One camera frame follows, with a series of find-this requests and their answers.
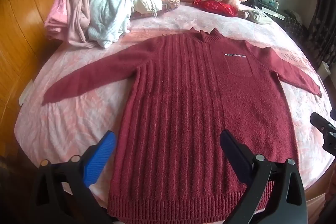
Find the dark curtain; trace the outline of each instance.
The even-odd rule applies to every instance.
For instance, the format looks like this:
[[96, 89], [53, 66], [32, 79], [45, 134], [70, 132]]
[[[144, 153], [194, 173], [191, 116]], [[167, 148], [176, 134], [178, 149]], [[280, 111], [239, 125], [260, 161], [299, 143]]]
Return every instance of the dark curtain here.
[[318, 0], [309, 26], [307, 49], [315, 66], [336, 61], [336, 0]]

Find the red satin bag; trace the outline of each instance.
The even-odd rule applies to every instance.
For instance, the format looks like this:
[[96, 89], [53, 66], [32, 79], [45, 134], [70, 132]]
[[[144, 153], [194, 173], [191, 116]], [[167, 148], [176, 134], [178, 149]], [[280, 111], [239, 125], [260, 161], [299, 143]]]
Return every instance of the red satin bag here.
[[194, 0], [193, 6], [209, 13], [223, 15], [227, 17], [236, 17], [238, 15], [237, 9], [232, 7], [230, 4], [215, 0]]

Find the maroon knit sweater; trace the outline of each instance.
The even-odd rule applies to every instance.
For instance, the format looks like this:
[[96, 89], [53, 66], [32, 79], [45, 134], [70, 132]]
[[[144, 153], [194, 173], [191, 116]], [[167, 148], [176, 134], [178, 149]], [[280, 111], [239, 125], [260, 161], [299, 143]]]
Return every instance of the maroon knit sweater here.
[[[108, 212], [125, 223], [224, 220], [245, 190], [219, 145], [229, 129], [268, 160], [298, 152], [280, 80], [321, 96], [269, 47], [191, 29], [131, 46], [72, 72], [44, 104], [135, 75], [121, 128]], [[264, 207], [272, 185], [260, 207]]]

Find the pink quilt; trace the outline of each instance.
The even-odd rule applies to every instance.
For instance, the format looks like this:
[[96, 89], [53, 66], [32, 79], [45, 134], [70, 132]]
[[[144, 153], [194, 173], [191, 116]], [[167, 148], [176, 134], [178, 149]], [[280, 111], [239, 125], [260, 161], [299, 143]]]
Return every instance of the pink quilt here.
[[[270, 46], [281, 58], [301, 68], [320, 86], [322, 98], [282, 83], [295, 128], [300, 174], [304, 187], [311, 186], [330, 166], [334, 157], [322, 149], [322, 134], [310, 124], [310, 114], [314, 111], [328, 119], [331, 105], [320, 78], [304, 54], [276, 23], [270, 26], [257, 25], [183, 4], [156, 19], [133, 20], [131, 32], [108, 49], [80, 49], [67, 43], [61, 45], [36, 77], [33, 91], [26, 98], [16, 121], [16, 139], [29, 159], [36, 166], [43, 159], [49, 159], [52, 163], [68, 161], [71, 156], [82, 155], [90, 145], [96, 144], [107, 130], [118, 133], [133, 80], [122, 80], [79, 97], [42, 107], [43, 95], [55, 81], [88, 63], [147, 38], [174, 34], [191, 27], [207, 32], [216, 27], [224, 36], [248, 40], [259, 47]], [[98, 182], [90, 186], [103, 207], [107, 204], [112, 172], [113, 156]]]

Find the bed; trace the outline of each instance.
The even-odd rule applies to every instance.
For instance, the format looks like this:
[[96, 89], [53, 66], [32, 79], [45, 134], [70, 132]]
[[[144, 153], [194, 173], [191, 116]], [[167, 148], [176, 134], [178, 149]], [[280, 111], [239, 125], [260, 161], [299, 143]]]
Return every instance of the bed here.
[[[0, 0], [0, 40], [6, 42], [0, 44], [1, 82], [8, 83], [0, 85], [0, 152], [3, 157], [15, 157], [22, 149], [38, 166], [43, 159], [57, 163], [67, 161], [73, 155], [82, 155], [107, 130], [118, 133], [132, 79], [42, 107], [42, 97], [48, 87], [85, 64], [147, 38], [183, 32], [192, 27], [209, 32], [216, 27], [224, 36], [245, 39], [259, 47], [273, 47], [281, 58], [301, 68], [320, 86], [322, 98], [282, 83], [294, 122], [305, 189], [312, 186], [334, 160], [322, 149], [322, 135], [309, 121], [314, 111], [329, 117], [331, 105], [326, 90], [304, 54], [275, 22], [271, 26], [256, 25], [181, 4], [178, 9], [157, 19], [133, 20], [131, 32], [107, 50], [79, 50], [62, 43], [54, 52], [59, 42], [46, 40], [43, 30], [43, 21], [52, 3], [53, 0], [24, 0], [21, 5], [21, 0]], [[33, 88], [20, 108], [17, 100], [30, 79], [34, 79]], [[106, 207], [112, 172], [113, 156], [98, 182], [90, 186], [102, 207]]]

